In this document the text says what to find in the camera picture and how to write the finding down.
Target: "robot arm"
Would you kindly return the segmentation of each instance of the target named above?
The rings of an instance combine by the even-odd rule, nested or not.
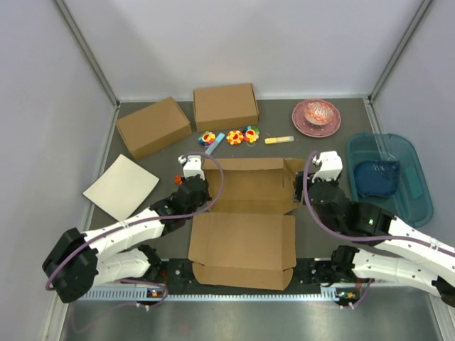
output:
[[[350,237],[394,236],[417,240],[358,242],[402,258],[339,247],[331,258],[336,277],[402,283],[440,296],[446,304],[455,306],[455,248],[418,232],[380,207],[347,199],[338,188],[336,176],[332,175],[339,174],[342,169],[336,152],[321,153],[313,163],[321,168],[306,179],[309,198],[319,219],[329,229]]]
[[[78,247],[104,236],[86,246],[52,280],[62,302],[73,302],[93,286],[121,278],[145,276],[153,281],[161,263],[155,251],[147,245],[128,252],[124,250],[182,227],[189,219],[186,215],[210,200],[200,156],[180,158],[179,162],[183,165],[184,182],[169,197],[123,222],[83,233],[73,228],[63,234],[43,263],[48,277]],[[163,216],[170,219],[160,220]]]

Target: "pink plate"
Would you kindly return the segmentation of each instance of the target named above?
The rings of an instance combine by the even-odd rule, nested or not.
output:
[[[308,112],[308,105],[314,103],[320,103],[330,107],[333,111],[333,118],[330,123],[318,126],[307,121],[305,113]],[[339,110],[329,102],[323,101],[322,99],[307,99],[298,103],[294,108],[294,111],[292,112],[292,122],[301,133],[310,137],[322,138],[336,133],[341,125],[341,115]]]

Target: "teal container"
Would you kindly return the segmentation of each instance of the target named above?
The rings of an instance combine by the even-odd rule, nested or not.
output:
[[[412,227],[421,227],[433,216],[424,172],[414,146],[395,134],[361,133],[347,143],[348,173],[352,198],[369,202],[397,215]],[[401,165],[398,189],[391,197],[362,197],[354,180],[354,168],[362,161],[399,161]]]

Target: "unfolded cardboard box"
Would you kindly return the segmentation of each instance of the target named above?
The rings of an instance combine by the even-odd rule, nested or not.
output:
[[[198,131],[239,129],[259,122],[252,84],[194,90]]]
[[[190,136],[189,120],[172,97],[117,120],[117,128],[135,160]]]
[[[194,217],[188,258],[202,284],[284,290],[296,265],[294,179],[304,161],[295,158],[220,159],[222,195],[210,213]],[[220,171],[203,166],[210,196]]]

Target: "red plate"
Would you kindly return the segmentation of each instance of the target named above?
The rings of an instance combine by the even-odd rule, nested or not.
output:
[[[329,123],[319,126],[310,123],[305,118],[305,116],[315,107],[315,104],[320,104],[323,109],[321,112],[325,115],[324,119]],[[298,103],[294,108],[294,111],[292,112],[292,122],[301,133],[310,137],[322,138],[336,133],[341,125],[341,115],[339,110],[329,102],[323,101],[322,99],[307,99]]]

